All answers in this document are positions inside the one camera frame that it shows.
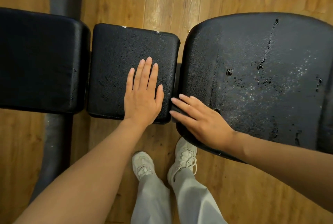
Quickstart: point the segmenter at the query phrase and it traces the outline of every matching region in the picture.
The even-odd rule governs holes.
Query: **pant leg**
[[[171,224],[170,190],[155,175],[139,182],[131,224]]]
[[[189,168],[177,172],[173,190],[181,224],[227,224],[213,196]]]

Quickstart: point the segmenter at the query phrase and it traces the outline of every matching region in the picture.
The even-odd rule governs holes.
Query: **hand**
[[[197,98],[183,94],[180,94],[179,98],[181,100],[172,98],[172,103],[190,117],[176,111],[170,111],[170,114],[202,143],[214,149],[225,150],[237,132],[218,112],[210,109]]]
[[[135,124],[140,125],[143,129],[153,123],[162,108],[164,99],[163,86],[157,87],[156,98],[155,88],[159,66],[155,63],[152,67],[152,58],[148,57],[147,61],[141,60],[136,70],[133,83],[134,69],[131,68],[127,76],[126,93],[124,98],[125,117]]]

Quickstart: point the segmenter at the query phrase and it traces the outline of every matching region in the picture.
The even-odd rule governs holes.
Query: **pants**
[[[175,176],[173,190],[181,224],[227,224],[208,189],[192,171],[183,168]],[[154,174],[139,182],[131,224],[171,224],[170,191]]]

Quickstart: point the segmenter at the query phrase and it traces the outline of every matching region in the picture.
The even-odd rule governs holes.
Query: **beige sneaker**
[[[140,181],[144,175],[155,174],[152,158],[146,152],[138,152],[132,157],[132,167],[134,174]]]
[[[168,182],[172,186],[174,183],[174,176],[182,168],[189,168],[193,172],[195,166],[195,173],[197,172],[197,147],[187,142],[183,137],[179,139],[176,145],[176,159],[168,172]]]

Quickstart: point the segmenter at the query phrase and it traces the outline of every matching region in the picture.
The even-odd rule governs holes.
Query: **black leather cushion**
[[[0,107],[47,113],[82,110],[89,40],[82,22],[0,8]]]
[[[237,131],[333,153],[333,27],[286,13],[222,16],[185,42],[179,93],[218,109]],[[198,142],[215,154],[233,157]]]
[[[159,64],[157,85],[163,84],[163,106],[155,123],[170,121],[170,98],[180,41],[174,34],[110,24],[94,28],[88,112],[109,119],[124,118],[127,74],[141,59],[151,56]]]

